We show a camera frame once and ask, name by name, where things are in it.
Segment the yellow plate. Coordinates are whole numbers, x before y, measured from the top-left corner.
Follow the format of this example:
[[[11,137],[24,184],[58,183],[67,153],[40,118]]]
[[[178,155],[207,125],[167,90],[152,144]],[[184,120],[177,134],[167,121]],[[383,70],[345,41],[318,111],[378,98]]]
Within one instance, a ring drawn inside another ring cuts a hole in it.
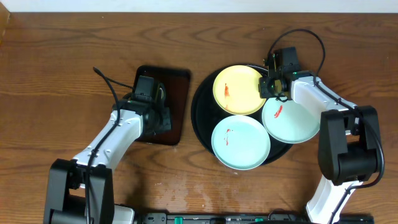
[[[213,96],[226,112],[248,115],[262,108],[266,102],[260,97],[259,79],[262,75],[245,65],[233,65],[217,74],[213,83]]]

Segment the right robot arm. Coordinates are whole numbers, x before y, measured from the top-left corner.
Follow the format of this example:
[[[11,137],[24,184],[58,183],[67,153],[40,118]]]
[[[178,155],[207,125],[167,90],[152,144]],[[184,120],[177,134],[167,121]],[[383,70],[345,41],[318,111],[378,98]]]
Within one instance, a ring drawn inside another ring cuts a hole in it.
[[[311,71],[261,77],[258,89],[261,98],[294,101],[319,121],[322,177],[305,210],[312,223],[338,222],[351,194],[376,185],[384,175],[376,109],[346,101]]]

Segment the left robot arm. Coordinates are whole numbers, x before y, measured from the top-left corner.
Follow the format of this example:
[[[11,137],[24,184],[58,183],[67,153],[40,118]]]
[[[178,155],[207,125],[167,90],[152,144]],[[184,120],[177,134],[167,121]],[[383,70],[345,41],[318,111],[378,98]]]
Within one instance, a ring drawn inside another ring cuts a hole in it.
[[[116,100],[97,137],[73,159],[51,165],[44,223],[133,223],[134,210],[114,202],[113,172],[134,141],[171,129],[165,99],[159,88]]]

